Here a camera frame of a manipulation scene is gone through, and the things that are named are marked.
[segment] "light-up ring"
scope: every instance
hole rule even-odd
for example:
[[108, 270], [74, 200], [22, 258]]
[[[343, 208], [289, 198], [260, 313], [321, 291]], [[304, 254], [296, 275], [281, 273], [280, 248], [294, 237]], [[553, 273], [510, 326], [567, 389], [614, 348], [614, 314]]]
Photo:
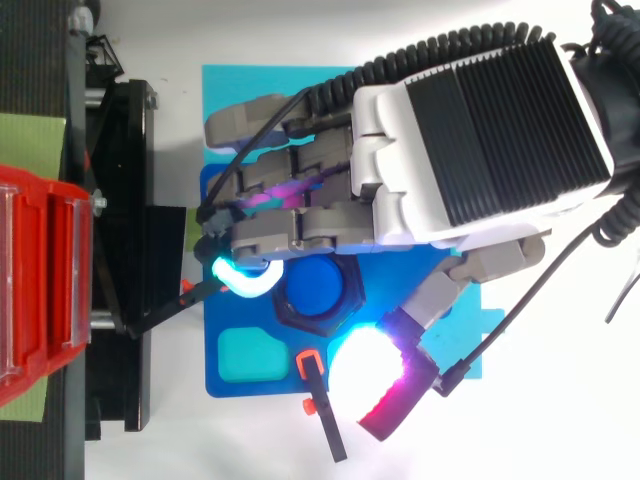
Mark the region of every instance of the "light-up ring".
[[245, 298], [255, 298], [264, 295], [278, 283], [284, 273], [284, 261], [273, 260], [269, 262], [267, 269], [259, 276], [248, 276], [238, 270], [233, 262], [223, 257], [218, 257], [211, 267], [213, 275], [218, 277], [229, 290], [236, 295]]

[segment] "glowing light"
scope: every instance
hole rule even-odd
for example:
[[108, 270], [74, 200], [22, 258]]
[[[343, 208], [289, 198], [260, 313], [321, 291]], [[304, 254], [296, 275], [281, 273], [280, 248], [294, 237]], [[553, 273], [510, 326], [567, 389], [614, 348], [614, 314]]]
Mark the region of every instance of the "glowing light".
[[251, 277], [236, 269], [231, 261], [218, 257], [211, 270], [236, 295], [255, 298], [267, 293], [278, 283], [284, 273], [284, 262], [274, 260], [259, 276]]
[[400, 350], [375, 327], [356, 327], [329, 369], [329, 396], [336, 414], [358, 421], [375, 407], [404, 368]]

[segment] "white table surface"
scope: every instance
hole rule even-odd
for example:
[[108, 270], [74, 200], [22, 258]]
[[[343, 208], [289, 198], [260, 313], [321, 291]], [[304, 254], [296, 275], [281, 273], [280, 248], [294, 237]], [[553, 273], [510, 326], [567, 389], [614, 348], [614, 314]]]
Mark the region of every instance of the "white table surface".
[[[588, 1], [103, 0], [129, 78], [160, 97], [155, 202], [194, 207], [202, 168], [203, 64], [355, 65], [451, 29], [528, 21], [586, 42]], [[545, 265], [611, 204], [557, 222]], [[303, 395], [214, 399], [204, 388], [202, 307], [153, 332], [152, 416], [141, 433], [103, 423], [89, 480], [640, 478], [640, 291], [603, 319], [633, 268], [636, 237], [589, 240], [484, 356], [484, 378], [428, 393], [386, 442], [338, 418], [349, 459], [334, 465]], [[509, 309], [542, 267], [487, 285]], [[198, 274], [191, 256], [185, 275]]]

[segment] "metal rod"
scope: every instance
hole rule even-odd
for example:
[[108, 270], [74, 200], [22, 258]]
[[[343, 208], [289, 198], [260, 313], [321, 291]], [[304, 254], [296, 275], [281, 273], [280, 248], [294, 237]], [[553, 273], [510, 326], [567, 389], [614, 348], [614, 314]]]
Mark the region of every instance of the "metal rod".
[[100, 108], [104, 93], [104, 88], [87, 88], [84, 92], [84, 106], [86, 108]]
[[91, 330], [114, 330], [116, 328], [113, 322], [111, 312], [108, 310], [94, 310], [91, 312]]

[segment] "coiled black cable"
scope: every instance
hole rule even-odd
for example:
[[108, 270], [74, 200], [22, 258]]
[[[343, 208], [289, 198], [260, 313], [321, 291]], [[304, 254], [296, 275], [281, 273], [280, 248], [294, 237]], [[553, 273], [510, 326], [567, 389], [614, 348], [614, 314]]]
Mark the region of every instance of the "coiled black cable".
[[[607, 14], [606, 5], [611, 14]], [[589, 55], [596, 55], [599, 45], [607, 49], [624, 65], [640, 74], [640, 21], [631, 7], [616, 2], [594, 1], [593, 41]], [[604, 247], [618, 246], [640, 227], [640, 177], [626, 190], [623, 197], [597, 222], [593, 236]]]
[[[516, 26], [507, 22], [463, 28], [448, 35], [431, 37], [311, 87], [309, 106], [314, 115], [333, 113], [351, 105], [356, 90], [365, 85], [395, 83], [428, 68], [471, 55], [518, 43], [536, 42], [541, 36], [542, 28], [538, 26], [529, 30], [526, 23]], [[555, 34], [548, 33], [546, 38], [553, 41]]]

